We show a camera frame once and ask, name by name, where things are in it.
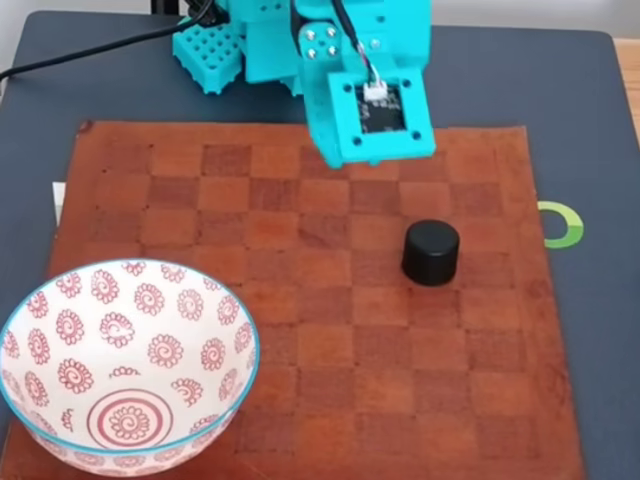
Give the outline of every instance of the cable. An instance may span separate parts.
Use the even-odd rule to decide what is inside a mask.
[[[351,22],[351,18],[349,17],[349,14],[347,13],[346,8],[344,8],[344,4],[342,2],[343,0],[331,0],[333,9],[335,10],[338,21],[340,22],[340,26],[344,30],[345,35],[349,38],[351,45],[353,45],[353,49],[360,54],[362,63],[364,63],[364,66],[367,68],[367,72],[369,73],[369,81],[378,85],[380,84],[378,71],[369,61],[364,50],[364,45],[360,40],[358,40],[356,29],[353,26],[353,22]]]
[[[215,0],[207,0],[205,4],[202,6],[202,8],[200,9],[200,11],[198,11],[198,13],[193,18],[191,18],[187,22],[176,25],[174,27],[156,30],[155,32],[143,33],[142,35],[136,35],[133,37],[124,38],[122,40],[118,40],[112,43],[107,43],[105,45],[101,45],[98,47],[89,48],[87,50],[81,50],[75,53],[69,53],[67,55],[51,58],[49,60],[43,60],[41,62],[35,62],[35,63],[20,66],[20,67],[10,68],[0,73],[0,83],[5,78],[13,77],[21,73],[30,72],[32,70],[39,70],[45,67],[52,67],[54,65],[59,65],[61,63],[67,63],[73,60],[78,60],[80,58],[85,58],[92,55],[108,52],[110,50],[116,50],[118,48],[133,45],[134,43],[145,42],[147,40],[154,40],[156,38],[173,35],[174,33],[183,32],[186,29],[191,28],[194,25],[196,25],[198,22],[200,22],[200,20],[202,20],[204,16],[207,14],[209,9],[214,6],[214,2]]]

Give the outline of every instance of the green logo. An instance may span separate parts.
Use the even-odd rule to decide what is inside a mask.
[[[577,245],[584,236],[584,224],[580,215],[572,208],[558,202],[538,202],[541,212],[554,212],[560,215],[567,224],[567,232],[561,238],[545,238],[544,244],[550,249],[569,248]]]

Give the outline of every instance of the wire connector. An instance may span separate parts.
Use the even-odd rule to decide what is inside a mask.
[[[387,84],[382,80],[378,80],[374,83],[365,83],[363,93],[365,102],[379,102],[380,100],[386,100],[389,97]]]

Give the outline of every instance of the dark gray table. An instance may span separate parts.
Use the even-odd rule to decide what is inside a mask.
[[[16,64],[174,22],[37,13]],[[551,30],[437,27],[433,36],[426,82],[435,125],[526,125],[540,199],[569,205],[584,221],[582,241],[550,256],[587,469],[591,479],[637,480],[640,152],[613,43]],[[64,181],[87,118],[303,122],[304,114],[279,85],[238,82],[205,97],[173,60],[169,39],[11,80],[0,105],[2,319],[44,278],[51,182]],[[548,237],[564,233],[558,218],[545,214]],[[3,432],[7,417],[2,405]]]

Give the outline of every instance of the black cable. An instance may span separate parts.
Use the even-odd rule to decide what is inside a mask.
[[[351,18],[349,17],[347,10],[344,8],[342,0],[331,0],[331,3],[333,4],[333,9],[336,11],[336,16],[338,17],[340,26],[344,30],[344,33],[347,35],[347,37],[349,37],[354,50],[358,51],[360,44],[360,41],[358,40],[358,34],[356,33],[356,29],[351,22]]]
[[[163,28],[160,30],[156,30],[155,32],[143,33],[142,35],[136,35],[136,36],[124,38],[122,40],[118,40],[112,43],[107,43],[99,47],[93,47],[87,50],[81,50],[79,52],[69,53],[67,55],[62,55],[60,57],[51,58],[49,60],[43,60],[41,62],[35,62],[35,63],[20,66],[20,67],[10,68],[0,73],[0,82],[2,82],[5,78],[13,77],[21,73],[30,72],[32,70],[39,70],[45,67],[52,67],[54,65],[59,65],[61,63],[71,62],[72,60],[78,60],[80,58],[97,55],[100,53],[108,52],[110,50],[116,50],[118,48],[133,45],[134,43],[145,42],[147,40],[154,40],[156,38],[173,35],[174,33],[183,32],[186,29],[191,28],[194,25],[196,25],[198,22],[200,22],[200,20],[202,20],[204,16],[207,14],[209,9],[213,7],[214,2],[215,0],[207,0],[205,4],[202,6],[202,8],[200,9],[200,11],[193,18],[191,18],[190,20],[182,24],[176,25],[174,27]]]

